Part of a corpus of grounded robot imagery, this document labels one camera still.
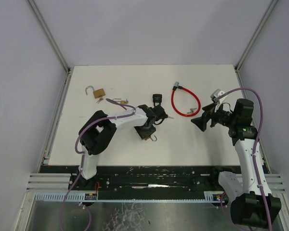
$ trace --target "wall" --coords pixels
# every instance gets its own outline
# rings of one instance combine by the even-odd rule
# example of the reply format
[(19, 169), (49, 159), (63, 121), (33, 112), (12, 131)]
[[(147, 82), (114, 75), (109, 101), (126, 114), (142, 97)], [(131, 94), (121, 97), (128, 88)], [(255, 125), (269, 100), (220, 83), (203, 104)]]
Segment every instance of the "wall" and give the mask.
[(0, 1), (0, 231), (11, 230), (65, 73), (24, 0)]
[(270, 0), (36, 0), (70, 66), (236, 64)]
[(264, 147), (289, 197), (289, 0), (279, 1), (240, 73), (263, 101)]

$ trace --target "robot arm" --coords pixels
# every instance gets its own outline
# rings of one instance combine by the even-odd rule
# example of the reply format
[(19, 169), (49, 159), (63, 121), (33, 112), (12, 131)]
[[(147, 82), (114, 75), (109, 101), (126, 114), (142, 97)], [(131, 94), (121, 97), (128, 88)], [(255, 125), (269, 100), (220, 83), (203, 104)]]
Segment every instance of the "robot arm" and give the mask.
[[(97, 111), (80, 129), (79, 134), (89, 124), (98, 119), (105, 117), (114, 118), (97, 122), (80, 138), (82, 151), (84, 152), (83, 170), (81, 173), (84, 179), (88, 180), (96, 175), (96, 165), (99, 154), (108, 147), (117, 130), (134, 127), (142, 140), (148, 140), (156, 131), (153, 124), (160, 119), (168, 117), (161, 105), (157, 105), (154, 108), (140, 105), (136, 107), (134, 115), (123, 117), (130, 113), (130, 111), (125, 111), (116, 115), (106, 115), (103, 111)], [(103, 128), (102, 131), (99, 131), (97, 126)]]
[(231, 220), (234, 224), (252, 227), (266, 228), (268, 225), (263, 198), (256, 177), (256, 169), (260, 174), (262, 186), (267, 200), (271, 221), (277, 217), (281, 202), (274, 198), (265, 180), (259, 143), (256, 146), (256, 166), (253, 163), (253, 146), (257, 137), (257, 129), (251, 125), (253, 102), (247, 99), (238, 99), (233, 112), (223, 110), (223, 103), (218, 99), (224, 94), (216, 90), (211, 98), (213, 103), (203, 107), (204, 113), (199, 118), (191, 120), (200, 130), (205, 131), (207, 122), (211, 120), (211, 128), (221, 124), (229, 128), (229, 136), (238, 154), (243, 186), (236, 178), (236, 174), (229, 171), (221, 171), (218, 183), (224, 188), (231, 202)]

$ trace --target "brass padlock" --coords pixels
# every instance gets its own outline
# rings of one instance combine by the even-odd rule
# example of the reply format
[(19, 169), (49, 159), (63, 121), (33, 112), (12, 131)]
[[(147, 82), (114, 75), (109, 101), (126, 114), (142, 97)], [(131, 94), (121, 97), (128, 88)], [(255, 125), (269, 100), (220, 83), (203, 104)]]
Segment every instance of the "brass padlock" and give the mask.
[(105, 91), (104, 91), (104, 89), (103, 88), (101, 88), (101, 89), (99, 89), (99, 90), (94, 90), (94, 87), (93, 86), (87, 86), (86, 87), (86, 95), (88, 95), (88, 93), (87, 93), (87, 89), (88, 88), (92, 88), (93, 89), (93, 95), (94, 95), (94, 97), (97, 99), (97, 98), (101, 98), (101, 97), (103, 97), (103, 96), (105, 96), (106, 94), (105, 94)]

